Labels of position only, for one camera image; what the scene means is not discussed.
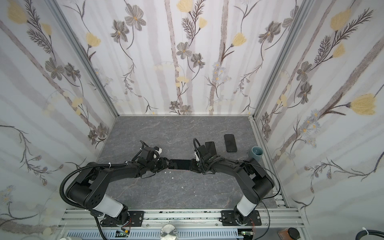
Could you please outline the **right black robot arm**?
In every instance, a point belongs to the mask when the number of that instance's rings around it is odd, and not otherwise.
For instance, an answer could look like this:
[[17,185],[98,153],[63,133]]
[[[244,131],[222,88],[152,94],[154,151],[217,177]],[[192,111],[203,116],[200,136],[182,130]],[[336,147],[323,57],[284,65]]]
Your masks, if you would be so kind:
[[271,177],[273,173],[258,163],[258,159],[264,155],[263,149],[254,146],[250,149],[247,159],[235,161],[212,154],[196,138],[193,139],[193,145],[196,156],[191,164],[193,172],[203,175],[222,173],[236,179],[243,196],[234,207],[233,216],[228,222],[247,225],[252,219],[256,206],[275,187]]

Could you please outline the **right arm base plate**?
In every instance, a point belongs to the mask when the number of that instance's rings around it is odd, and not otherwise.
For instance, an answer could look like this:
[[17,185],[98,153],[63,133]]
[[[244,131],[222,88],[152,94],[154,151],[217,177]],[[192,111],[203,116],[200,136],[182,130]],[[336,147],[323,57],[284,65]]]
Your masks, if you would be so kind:
[[219,221],[223,226],[261,226],[262,221],[257,210],[253,210],[248,216],[243,216],[234,210],[221,211]]

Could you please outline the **light blue phone case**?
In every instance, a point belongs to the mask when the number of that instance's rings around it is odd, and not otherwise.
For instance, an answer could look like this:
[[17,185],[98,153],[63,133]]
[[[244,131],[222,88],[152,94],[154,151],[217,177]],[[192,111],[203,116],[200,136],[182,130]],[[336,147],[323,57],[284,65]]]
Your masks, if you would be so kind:
[[205,142],[205,147],[211,155],[217,154],[216,144],[213,141]]

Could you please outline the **pink phone case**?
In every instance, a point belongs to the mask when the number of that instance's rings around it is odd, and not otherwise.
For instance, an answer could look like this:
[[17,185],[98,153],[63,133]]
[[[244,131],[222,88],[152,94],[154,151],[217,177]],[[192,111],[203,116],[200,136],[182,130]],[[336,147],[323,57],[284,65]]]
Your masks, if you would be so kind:
[[191,168],[191,162],[191,160],[170,160],[168,169],[189,171]]

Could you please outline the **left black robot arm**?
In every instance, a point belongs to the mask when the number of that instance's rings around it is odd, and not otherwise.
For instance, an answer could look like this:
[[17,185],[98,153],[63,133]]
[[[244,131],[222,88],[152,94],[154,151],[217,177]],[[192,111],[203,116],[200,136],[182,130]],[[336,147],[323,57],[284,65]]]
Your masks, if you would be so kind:
[[132,223],[128,207],[107,196],[110,183],[130,178],[144,178],[147,172],[153,175],[166,170],[177,169],[178,164],[161,157],[159,147],[151,148],[145,142],[130,161],[122,164],[97,164],[91,162],[68,174],[59,189],[62,200],[76,208],[84,209],[98,219],[97,227],[102,239],[106,236],[102,227],[113,226],[124,229]]

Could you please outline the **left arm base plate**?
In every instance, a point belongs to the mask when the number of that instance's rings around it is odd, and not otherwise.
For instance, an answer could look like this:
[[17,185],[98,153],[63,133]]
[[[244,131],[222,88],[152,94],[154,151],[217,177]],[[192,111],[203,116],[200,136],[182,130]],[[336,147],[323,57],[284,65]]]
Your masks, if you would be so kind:
[[102,227],[141,227],[144,213],[144,211],[122,210],[115,218],[105,215],[100,224]]

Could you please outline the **black phone case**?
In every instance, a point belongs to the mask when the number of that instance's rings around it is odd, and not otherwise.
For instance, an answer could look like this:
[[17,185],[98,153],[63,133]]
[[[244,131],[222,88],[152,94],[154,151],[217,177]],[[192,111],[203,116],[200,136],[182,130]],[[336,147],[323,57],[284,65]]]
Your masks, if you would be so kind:
[[238,151],[236,139],[233,134],[225,134],[224,140],[225,140],[226,151],[228,153],[236,153]]

